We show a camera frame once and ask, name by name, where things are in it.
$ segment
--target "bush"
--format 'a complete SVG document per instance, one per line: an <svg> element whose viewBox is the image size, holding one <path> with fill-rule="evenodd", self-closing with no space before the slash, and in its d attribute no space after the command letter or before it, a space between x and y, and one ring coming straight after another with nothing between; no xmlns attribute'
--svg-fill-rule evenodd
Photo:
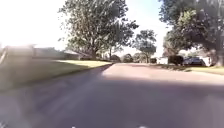
<svg viewBox="0 0 224 128"><path fill-rule="evenodd" d="M133 62L133 58L131 56L131 54L126 54L122 57L122 61L124 63L132 63Z"/></svg>
<svg viewBox="0 0 224 128"><path fill-rule="evenodd" d="M151 58L151 59L150 59L150 63L152 63L152 64L156 64L156 63L157 63L157 59L156 59L156 58Z"/></svg>
<svg viewBox="0 0 224 128"><path fill-rule="evenodd" d="M182 65L184 62L184 58L182 56L169 56L168 63L175 65Z"/></svg>
<svg viewBox="0 0 224 128"><path fill-rule="evenodd" d="M90 57L81 57L80 60L93 60L93 59Z"/></svg>
<svg viewBox="0 0 224 128"><path fill-rule="evenodd" d="M112 56L110 57L110 60L113 61L113 62L121 62L120 57L117 56L117 55L112 55Z"/></svg>

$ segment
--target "tree canopy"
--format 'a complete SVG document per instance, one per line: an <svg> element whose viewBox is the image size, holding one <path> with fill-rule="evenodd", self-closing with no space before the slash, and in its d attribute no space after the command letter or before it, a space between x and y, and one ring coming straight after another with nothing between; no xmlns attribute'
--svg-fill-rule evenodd
<svg viewBox="0 0 224 128"><path fill-rule="evenodd" d="M133 62L133 58L132 58L131 54L125 54L122 57L122 62L124 62L124 63L132 63Z"/></svg>
<svg viewBox="0 0 224 128"><path fill-rule="evenodd" d="M224 6L220 0L160 0L161 21L173 26L172 37L164 40L172 48L201 47L215 51L219 65L224 65L223 28Z"/></svg>
<svg viewBox="0 0 224 128"><path fill-rule="evenodd" d="M59 12L69 17L68 48L95 58L100 50L128 45L138 25L125 18L127 11L125 0L67 0Z"/></svg>
<svg viewBox="0 0 224 128"><path fill-rule="evenodd" d="M133 47L145 54L147 63L149 57L156 52L156 46L154 44L156 42L155 37L156 34L153 30L141 30L133 41Z"/></svg>

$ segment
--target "road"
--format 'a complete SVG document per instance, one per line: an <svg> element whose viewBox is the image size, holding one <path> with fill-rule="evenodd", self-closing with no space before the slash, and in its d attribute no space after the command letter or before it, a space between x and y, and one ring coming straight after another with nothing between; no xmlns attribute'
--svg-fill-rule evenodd
<svg viewBox="0 0 224 128"><path fill-rule="evenodd" d="M224 77L115 64L0 94L7 128L224 128Z"/></svg>

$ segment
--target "front yard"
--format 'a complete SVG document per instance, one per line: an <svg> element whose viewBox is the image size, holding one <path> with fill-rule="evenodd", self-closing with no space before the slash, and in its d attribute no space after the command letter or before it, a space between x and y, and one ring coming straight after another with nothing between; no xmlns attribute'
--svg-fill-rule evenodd
<svg viewBox="0 0 224 128"><path fill-rule="evenodd" d="M0 67L0 90L110 64L101 61L12 60Z"/></svg>
<svg viewBox="0 0 224 128"><path fill-rule="evenodd" d="M205 72L211 74L224 75L224 67L191 67L191 66L175 66L165 64L158 64L152 66L156 68L176 70L176 71L185 71L185 72L195 71L195 72Z"/></svg>

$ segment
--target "sky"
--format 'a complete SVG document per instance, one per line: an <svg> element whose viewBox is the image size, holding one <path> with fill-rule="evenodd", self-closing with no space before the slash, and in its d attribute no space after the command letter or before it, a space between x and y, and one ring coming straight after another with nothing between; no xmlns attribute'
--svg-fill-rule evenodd
<svg viewBox="0 0 224 128"><path fill-rule="evenodd" d="M65 34L60 30L58 9L65 0L0 0L0 42L7 44L34 43L41 47L63 49L65 44L58 39ZM157 53L162 54L163 38L167 25L159 21L158 0L126 0L127 17L136 20L140 27L135 31L152 29L157 34ZM125 48L126 53L137 51Z"/></svg>

